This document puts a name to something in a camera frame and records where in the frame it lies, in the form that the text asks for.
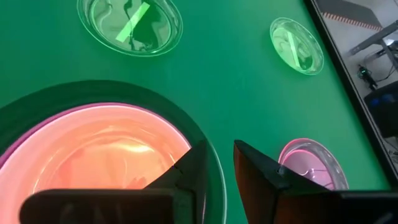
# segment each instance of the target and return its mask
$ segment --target green table surface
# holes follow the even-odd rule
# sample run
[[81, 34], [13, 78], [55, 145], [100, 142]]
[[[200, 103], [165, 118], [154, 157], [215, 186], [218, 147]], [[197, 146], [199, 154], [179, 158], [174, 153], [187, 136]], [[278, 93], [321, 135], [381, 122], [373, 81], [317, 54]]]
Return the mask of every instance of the green table surface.
[[[388, 189], [386, 178], [302, 0], [175, 0], [184, 24], [177, 47], [134, 58], [95, 40], [76, 0], [3, 0], [0, 106], [45, 87], [118, 80], [153, 90], [185, 110], [214, 145], [224, 171], [227, 223], [245, 223], [233, 140], [275, 160], [290, 140], [311, 138], [340, 162], [350, 189]], [[325, 66], [302, 75], [276, 54], [271, 22], [288, 17], [320, 41]]]

